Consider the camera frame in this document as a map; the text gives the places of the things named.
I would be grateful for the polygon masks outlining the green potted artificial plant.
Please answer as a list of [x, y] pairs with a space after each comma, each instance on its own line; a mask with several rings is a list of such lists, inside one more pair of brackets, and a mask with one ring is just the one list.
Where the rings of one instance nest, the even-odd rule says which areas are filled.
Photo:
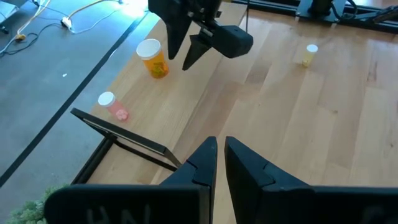
[[4, 224], [48, 224], [44, 217], [45, 202], [55, 191], [67, 186], [69, 184], [48, 187], [39, 199], [26, 201], [21, 208], [12, 211]]

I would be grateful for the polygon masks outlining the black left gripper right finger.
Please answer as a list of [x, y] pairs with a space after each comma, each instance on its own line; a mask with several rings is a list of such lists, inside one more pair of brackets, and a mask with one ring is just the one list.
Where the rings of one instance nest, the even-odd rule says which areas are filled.
[[237, 224], [398, 224], [398, 188], [309, 185], [226, 137]]

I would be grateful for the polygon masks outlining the yellow medicine bottle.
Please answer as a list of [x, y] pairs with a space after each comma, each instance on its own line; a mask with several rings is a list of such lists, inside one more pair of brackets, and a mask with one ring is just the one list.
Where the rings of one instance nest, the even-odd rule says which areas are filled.
[[317, 45], [315, 45], [315, 44], [307, 45], [305, 48], [305, 51], [303, 53], [303, 56], [302, 56], [302, 65], [305, 67], [308, 67], [311, 64], [311, 62], [317, 52], [318, 52]]

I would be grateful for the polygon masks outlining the large orange medicine bottle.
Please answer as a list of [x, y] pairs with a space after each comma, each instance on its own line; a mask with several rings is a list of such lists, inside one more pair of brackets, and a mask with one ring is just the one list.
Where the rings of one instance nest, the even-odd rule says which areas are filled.
[[169, 73], [169, 68], [157, 39], [145, 39], [136, 49], [139, 58], [154, 78], [163, 78]]

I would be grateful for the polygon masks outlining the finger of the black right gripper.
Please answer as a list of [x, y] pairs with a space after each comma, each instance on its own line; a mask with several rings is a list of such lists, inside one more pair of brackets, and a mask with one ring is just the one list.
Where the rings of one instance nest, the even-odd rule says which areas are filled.
[[190, 47], [185, 57], [182, 70], [188, 70], [203, 54], [205, 54], [210, 48], [209, 38], [204, 35], [191, 35], [190, 36]]
[[168, 56], [170, 60], [173, 60], [180, 50], [191, 22], [191, 19], [182, 18], [165, 23], [167, 29]]

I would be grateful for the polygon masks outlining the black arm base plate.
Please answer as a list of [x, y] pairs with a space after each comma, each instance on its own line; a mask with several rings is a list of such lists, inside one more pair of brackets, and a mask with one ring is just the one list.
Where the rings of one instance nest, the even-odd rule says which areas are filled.
[[301, 0], [297, 15], [317, 22], [338, 22], [343, 17], [346, 0]]

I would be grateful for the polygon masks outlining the red medicine bottle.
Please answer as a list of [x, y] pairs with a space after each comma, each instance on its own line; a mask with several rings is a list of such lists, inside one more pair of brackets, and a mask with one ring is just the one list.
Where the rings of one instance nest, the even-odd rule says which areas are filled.
[[116, 99], [115, 95], [106, 91], [98, 97], [98, 104], [106, 108], [117, 120], [125, 121], [129, 117], [127, 109]]

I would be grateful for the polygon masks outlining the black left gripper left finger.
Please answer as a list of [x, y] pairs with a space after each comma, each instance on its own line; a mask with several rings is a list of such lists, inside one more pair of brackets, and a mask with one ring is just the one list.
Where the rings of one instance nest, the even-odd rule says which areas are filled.
[[159, 185], [76, 184], [46, 200], [47, 224], [212, 224], [217, 140], [206, 138]]

